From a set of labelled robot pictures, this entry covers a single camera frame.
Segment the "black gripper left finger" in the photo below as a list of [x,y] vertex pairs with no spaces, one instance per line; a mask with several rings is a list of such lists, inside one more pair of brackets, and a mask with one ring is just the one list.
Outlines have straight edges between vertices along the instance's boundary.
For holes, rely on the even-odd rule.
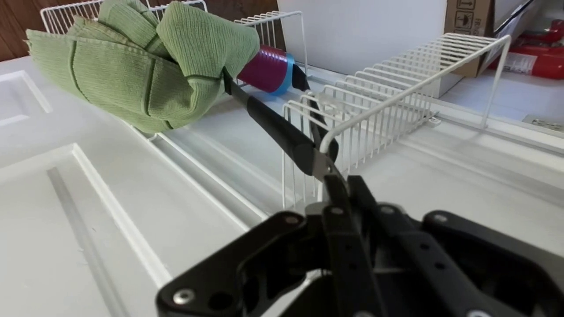
[[326,176],[324,185],[330,205],[323,210],[323,227],[338,315],[377,317],[381,314],[379,291],[353,217],[347,189],[338,176]]

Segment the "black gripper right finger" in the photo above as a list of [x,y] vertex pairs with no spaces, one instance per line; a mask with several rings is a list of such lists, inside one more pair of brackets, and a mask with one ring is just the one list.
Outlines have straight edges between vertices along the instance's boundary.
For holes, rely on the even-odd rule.
[[360,176],[347,183],[386,317],[502,317],[428,231],[377,203]]

